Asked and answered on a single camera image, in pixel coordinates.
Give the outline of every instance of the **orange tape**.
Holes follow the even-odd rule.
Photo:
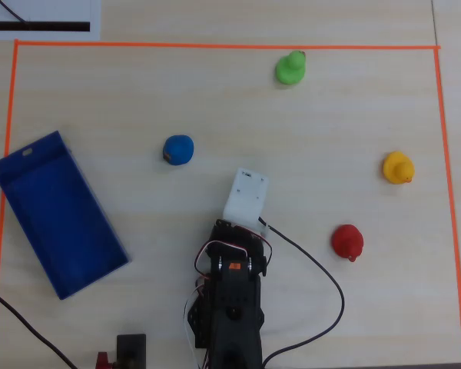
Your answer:
[[[19,41],[28,46],[104,46],[129,48],[227,48],[247,50],[435,50],[438,45],[228,45],[228,44],[184,44],[174,42],[57,42]]]
[[[459,298],[459,319],[461,324],[461,260],[459,255],[459,241],[456,224],[456,210],[454,205],[453,182],[449,161],[449,146],[447,144],[446,117],[444,113],[443,88],[440,77],[438,45],[225,45],[225,44],[184,44],[166,42],[40,42],[40,41],[14,41],[12,56],[12,73],[8,95],[7,127],[5,130],[4,156],[8,155],[10,135],[12,128],[12,109],[14,104],[15,76],[17,72],[17,54],[19,45],[29,46],[70,46],[70,47],[132,47],[132,48],[219,48],[219,49],[248,49],[248,50],[433,50],[437,93],[439,97],[440,124],[443,135],[444,158],[446,162],[447,188],[449,192],[449,208],[451,212],[451,225],[453,228],[454,256],[456,261],[456,280]],[[5,194],[0,198],[0,265],[2,259],[2,239],[5,219]]]
[[[440,78],[439,51],[434,48],[433,57],[436,66],[437,94],[439,96],[440,126],[443,132],[444,160],[446,162],[447,191],[449,193],[449,208],[451,210],[451,225],[453,227],[454,258],[456,262],[456,281],[458,284],[459,322],[461,324],[461,257],[459,255],[458,229],[456,222],[456,207],[454,206],[453,180],[447,144],[446,113],[444,111],[443,85]]]
[[[5,147],[3,153],[4,156],[8,156],[8,148],[10,147],[10,131],[12,127],[12,107],[14,105],[15,75],[17,73],[17,53],[18,40],[14,40],[14,53],[12,54],[12,72],[10,75],[10,89],[8,90],[7,128],[5,129]],[[2,196],[0,197],[0,265],[2,262],[2,239],[4,221],[5,194],[2,191]]]

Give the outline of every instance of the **blue tray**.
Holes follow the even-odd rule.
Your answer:
[[[1,159],[0,186],[60,299],[128,262],[57,131]]]

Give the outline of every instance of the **table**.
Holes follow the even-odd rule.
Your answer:
[[[430,2],[175,3],[105,2],[103,40],[434,44]],[[437,19],[451,10],[436,5]],[[291,89],[272,79],[283,54],[20,47],[11,150],[59,129],[132,259],[59,301],[6,206],[0,293],[80,367],[114,348],[116,334],[140,331],[148,335],[149,367],[192,365],[181,319],[196,275],[192,257],[221,216],[239,166],[269,176],[264,217],[323,262],[347,300],[334,331],[270,367],[461,361],[433,51],[307,51],[307,77]],[[0,156],[11,56],[12,46],[0,43]],[[450,141],[449,112],[452,154],[459,145]],[[195,157],[169,168],[161,145],[177,133],[194,138]],[[410,185],[379,176],[383,156],[395,149],[416,165]],[[455,181],[459,211],[458,188]],[[366,239],[354,264],[328,247],[342,223]],[[340,307],[320,271],[280,239],[270,241],[264,355],[321,331]],[[0,307],[0,367],[19,363],[63,367]]]

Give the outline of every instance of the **black cable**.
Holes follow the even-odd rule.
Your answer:
[[[53,352],[55,352],[55,354],[57,354],[71,369],[78,369],[59,349],[56,348],[56,346],[54,346],[50,341],[48,341],[46,338],[44,338],[43,336],[41,336],[39,334],[39,332],[37,330],[35,330],[29,323],[27,320],[24,319],[24,317],[22,317],[22,315],[19,314],[18,311],[16,311],[7,301],[5,301],[3,298],[0,297],[0,304],[2,304],[3,306],[5,306],[11,313],[13,313],[15,315],[15,317],[17,319],[19,319],[21,321],[21,323],[23,323],[25,325],[25,327],[27,329],[29,329],[29,331],[34,335],[36,336],[37,339],[39,339],[43,344],[45,344],[46,346],[48,346],[49,348],[51,348],[53,350]]]
[[[27,22],[23,18],[21,18],[17,14],[15,14],[15,12],[12,9],[10,9],[2,0],[0,0],[0,5],[3,6],[7,10],[7,12],[12,14],[15,19],[17,19],[21,23],[27,24]]]
[[[260,223],[262,225],[267,225],[267,223],[262,219],[262,218],[258,218],[258,220],[260,221]],[[310,344],[312,341],[315,341],[317,340],[318,338],[321,338],[322,336],[324,336],[326,333],[330,332],[333,328],[335,328],[338,324],[338,322],[340,321],[342,315],[343,315],[343,310],[345,310],[345,297],[343,296],[343,291],[341,291],[341,287],[340,285],[338,284],[337,281],[335,281],[335,278],[333,278],[333,276],[330,274],[329,271],[326,270],[326,268],[321,265],[319,263],[319,261],[317,261],[315,258],[313,258],[307,251],[305,251],[301,246],[299,246],[298,244],[296,244],[295,242],[293,242],[292,240],[290,240],[288,237],[286,237],[285,235],[281,234],[279,231],[277,231],[277,229],[271,227],[270,225],[268,226],[268,228],[276,233],[278,236],[282,237],[285,241],[287,241],[289,244],[291,244],[292,246],[294,246],[297,250],[299,250],[300,252],[302,252],[304,255],[306,255],[315,265],[317,265],[319,267],[319,269],[321,269],[325,275],[327,275],[330,280],[334,283],[334,285],[338,288],[338,292],[340,292],[340,297],[341,297],[341,309],[340,309],[340,313],[338,314],[338,317],[337,319],[333,322],[332,325],[330,325],[327,329],[325,329],[324,331],[322,331],[321,333],[319,334],[316,334],[314,337],[311,337],[305,341],[302,341],[302,342],[299,342],[298,344],[292,344],[290,346],[287,346],[287,347],[284,347],[284,348],[281,348],[280,350],[277,350],[273,353],[271,353],[270,355],[268,355],[268,357],[266,359],[264,359],[263,361],[263,365],[262,365],[262,368],[264,369],[266,367],[266,365],[268,364],[268,361],[270,361],[271,359],[273,359],[274,357],[276,357],[277,355],[280,355],[280,354],[283,354],[284,352],[287,352],[287,351],[290,351],[290,350],[294,350],[296,348],[299,348],[301,346],[304,346],[305,344]]]

